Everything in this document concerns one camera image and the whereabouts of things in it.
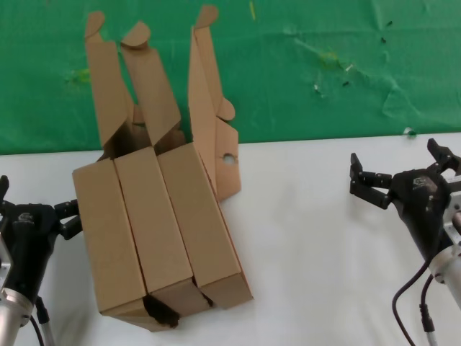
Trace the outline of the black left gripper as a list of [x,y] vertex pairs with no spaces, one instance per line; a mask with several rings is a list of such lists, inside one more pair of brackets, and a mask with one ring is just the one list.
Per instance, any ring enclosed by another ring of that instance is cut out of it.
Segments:
[[9,179],[2,175],[1,237],[12,259],[4,287],[35,302],[59,232],[65,240],[81,232],[79,204],[77,200],[71,200],[59,203],[53,209],[43,204],[5,203],[8,189]]

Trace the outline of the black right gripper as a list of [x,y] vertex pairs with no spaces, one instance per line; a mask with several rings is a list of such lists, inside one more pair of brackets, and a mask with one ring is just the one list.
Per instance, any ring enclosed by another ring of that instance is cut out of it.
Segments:
[[[357,155],[352,153],[349,192],[383,210],[393,200],[421,256],[430,261],[452,245],[443,230],[443,215],[451,190],[442,172],[448,169],[460,172],[460,157],[448,147],[440,146],[433,138],[428,140],[427,149],[435,160],[432,168],[412,169],[397,173],[394,177],[364,171]],[[390,189],[390,195],[378,188]]]

